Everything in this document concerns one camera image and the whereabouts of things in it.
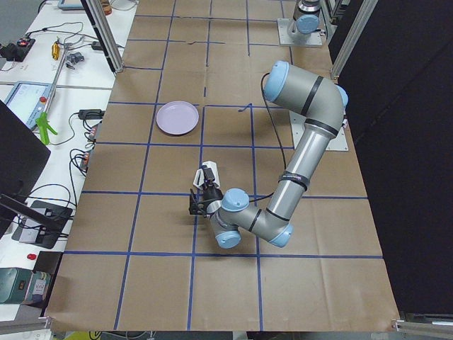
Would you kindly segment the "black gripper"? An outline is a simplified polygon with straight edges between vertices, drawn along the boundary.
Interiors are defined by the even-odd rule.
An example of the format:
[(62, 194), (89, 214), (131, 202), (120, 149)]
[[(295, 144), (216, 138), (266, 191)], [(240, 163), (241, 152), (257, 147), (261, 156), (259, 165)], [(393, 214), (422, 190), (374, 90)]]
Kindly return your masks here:
[(204, 180), (204, 183), (202, 184), (202, 200), (196, 200), (193, 190), (190, 189), (189, 213), (191, 215), (201, 215), (203, 217), (212, 215), (219, 209), (222, 198), (223, 194), (215, 185), (214, 180)]

